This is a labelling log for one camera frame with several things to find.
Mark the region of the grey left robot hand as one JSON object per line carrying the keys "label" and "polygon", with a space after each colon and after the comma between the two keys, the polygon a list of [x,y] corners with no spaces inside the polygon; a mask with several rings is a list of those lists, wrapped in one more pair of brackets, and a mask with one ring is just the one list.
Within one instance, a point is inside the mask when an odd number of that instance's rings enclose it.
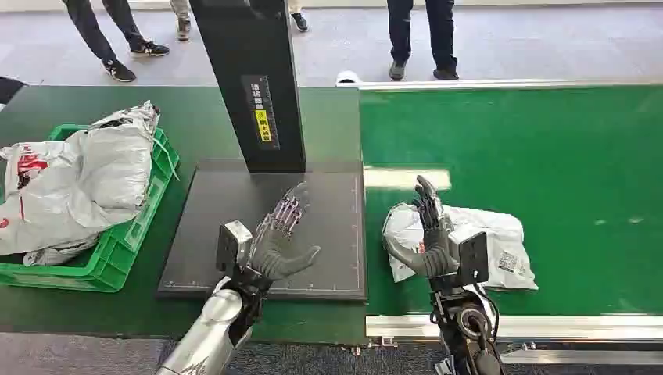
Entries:
{"label": "grey left robot hand", "polygon": [[294,243],[295,228],[309,206],[307,182],[302,181],[285,192],[258,225],[246,265],[272,282],[312,266],[321,247],[301,247]]}

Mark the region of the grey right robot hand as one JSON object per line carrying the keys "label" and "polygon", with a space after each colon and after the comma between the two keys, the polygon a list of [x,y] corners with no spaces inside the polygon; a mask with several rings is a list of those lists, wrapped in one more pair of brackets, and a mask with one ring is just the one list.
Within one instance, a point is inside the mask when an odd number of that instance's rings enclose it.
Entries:
{"label": "grey right robot hand", "polygon": [[443,214],[443,204],[435,186],[417,176],[418,194],[408,204],[389,210],[382,228],[385,250],[419,276],[441,277],[458,270],[459,262],[450,251],[449,232],[453,228]]}

